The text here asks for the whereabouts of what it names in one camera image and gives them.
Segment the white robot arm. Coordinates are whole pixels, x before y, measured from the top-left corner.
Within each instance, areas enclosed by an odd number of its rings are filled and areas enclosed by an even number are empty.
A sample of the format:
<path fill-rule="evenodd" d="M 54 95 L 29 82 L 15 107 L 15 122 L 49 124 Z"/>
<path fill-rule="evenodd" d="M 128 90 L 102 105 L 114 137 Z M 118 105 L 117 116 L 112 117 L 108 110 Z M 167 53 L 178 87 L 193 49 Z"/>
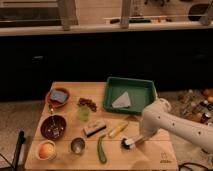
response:
<path fill-rule="evenodd" d="M 170 109 L 170 103 L 163 98 L 143 109 L 140 123 L 143 139 L 148 140 L 159 129 L 164 129 L 213 153 L 213 127 L 174 116 L 170 114 Z"/>

